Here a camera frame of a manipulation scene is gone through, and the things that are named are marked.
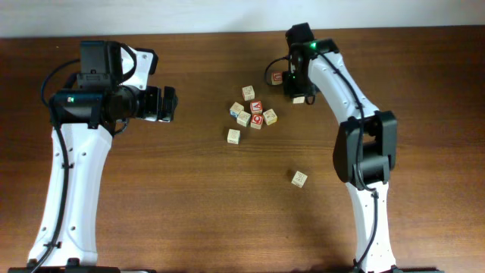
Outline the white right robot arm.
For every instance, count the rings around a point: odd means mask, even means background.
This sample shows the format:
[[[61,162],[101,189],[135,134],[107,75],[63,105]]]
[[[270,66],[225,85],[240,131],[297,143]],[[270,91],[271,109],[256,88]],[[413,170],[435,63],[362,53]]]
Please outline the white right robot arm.
[[[394,271],[386,199],[396,163],[397,120],[359,89],[333,40],[304,38],[287,43],[287,92],[321,92],[339,125],[333,166],[349,192],[355,217],[357,249],[352,270]]]

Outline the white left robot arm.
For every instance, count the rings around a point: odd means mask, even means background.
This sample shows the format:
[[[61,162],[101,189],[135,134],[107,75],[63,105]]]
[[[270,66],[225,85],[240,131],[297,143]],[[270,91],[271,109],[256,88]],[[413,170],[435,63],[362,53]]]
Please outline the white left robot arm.
[[[170,123],[178,98],[150,86],[152,49],[83,41],[80,70],[43,99],[52,125],[52,170],[42,222],[25,272],[113,272],[98,267],[95,225],[105,161],[132,119]]]

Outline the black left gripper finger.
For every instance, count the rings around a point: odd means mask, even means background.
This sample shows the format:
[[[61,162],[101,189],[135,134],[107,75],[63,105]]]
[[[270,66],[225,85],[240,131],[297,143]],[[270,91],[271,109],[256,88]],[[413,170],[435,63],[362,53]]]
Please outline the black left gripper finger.
[[[178,105],[178,98],[176,90],[172,86],[166,86],[164,88],[164,101],[163,108],[176,108]]]
[[[172,122],[176,107],[176,102],[162,102],[158,111],[158,121],[165,123]]]

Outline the red letter U block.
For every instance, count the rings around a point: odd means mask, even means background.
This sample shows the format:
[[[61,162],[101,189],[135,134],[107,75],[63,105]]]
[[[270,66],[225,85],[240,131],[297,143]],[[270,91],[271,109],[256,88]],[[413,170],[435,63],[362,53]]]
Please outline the red letter U block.
[[[271,73],[271,84],[277,86],[283,83],[283,73],[281,71]]]

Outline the wooden block green side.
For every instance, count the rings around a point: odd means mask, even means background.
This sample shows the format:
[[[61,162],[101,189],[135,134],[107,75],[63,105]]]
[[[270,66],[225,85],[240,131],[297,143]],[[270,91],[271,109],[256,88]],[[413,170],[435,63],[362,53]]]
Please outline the wooden block green side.
[[[305,103],[305,97],[304,96],[293,98],[293,104],[303,104],[303,103]]]

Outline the wooden letter X block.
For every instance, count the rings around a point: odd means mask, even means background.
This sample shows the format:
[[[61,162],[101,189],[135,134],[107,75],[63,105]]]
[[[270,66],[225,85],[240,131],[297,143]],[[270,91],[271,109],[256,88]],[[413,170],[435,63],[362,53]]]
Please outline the wooden letter X block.
[[[303,188],[307,179],[308,176],[306,174],[302,173],[301,171],[297,171],[291,180],[291,184],[299,188]]]

